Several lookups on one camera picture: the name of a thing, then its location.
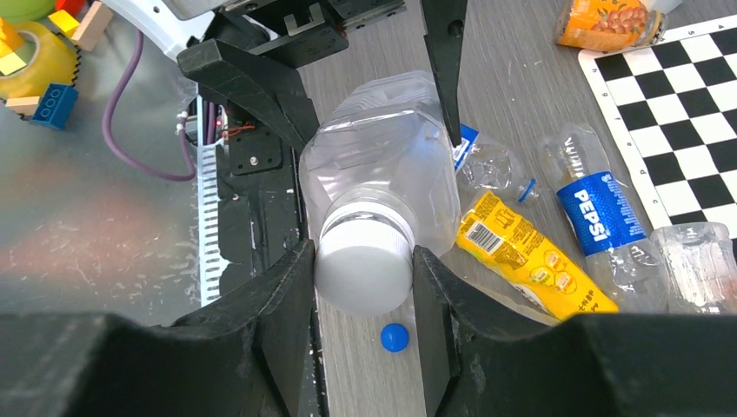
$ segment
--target toy block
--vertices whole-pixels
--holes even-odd
[[[0,58],[0,74],[9,76],[16,71],[22,70],[28,66],[34,54],[36,54],[36,45],[32,42],[24,43],[15,52]]]
[[[72,17],[79,15],[84,6],[84,0],[56,0],[56,11],[66,10]]]
[[[31,121],[53,129],[64,129],[79,93],[68,84],[51,83]]]
[[[18,113],[19,115],[32,115],[36,112],[41,97],[21,97],[9,98],[5,102],[5,107]]]
[[[7,56],[23,46],[23,39],[16,29],[0,17],[0,57]]]
[[[68,38],[71,38],[79,28],[79,22],[67,10],[51,13],[49,20]]]
[[[105,28],[108,27],[112,18],[113,12],[108,6],[101,2],[94,2],[87,14],[84,15],[82,22],[79,23],[79,28],[72,35],[72,42],[83,50],[93,50],[97,45],[97,41],[103,37]]]

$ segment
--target black and white checkered pattern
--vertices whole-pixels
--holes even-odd
[[[724,223],[737,249],[737,28],[595,64],[670,222]]]

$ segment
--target white cap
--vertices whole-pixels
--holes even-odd
[[[388,224],[366,219],[340,223],[320,239],[317,292],[346,313],[386,314],[409,296],[412,249],[405,235]]]

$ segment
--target red block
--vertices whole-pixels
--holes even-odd
[[[56,0],[56,11],[67,10],[67,13],[76,17],[84,6],[84,0]]]

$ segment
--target green object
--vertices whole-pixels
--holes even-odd
[[[0,0],[0,17],[8,23],[28,22],[47,17],[54,0]]]

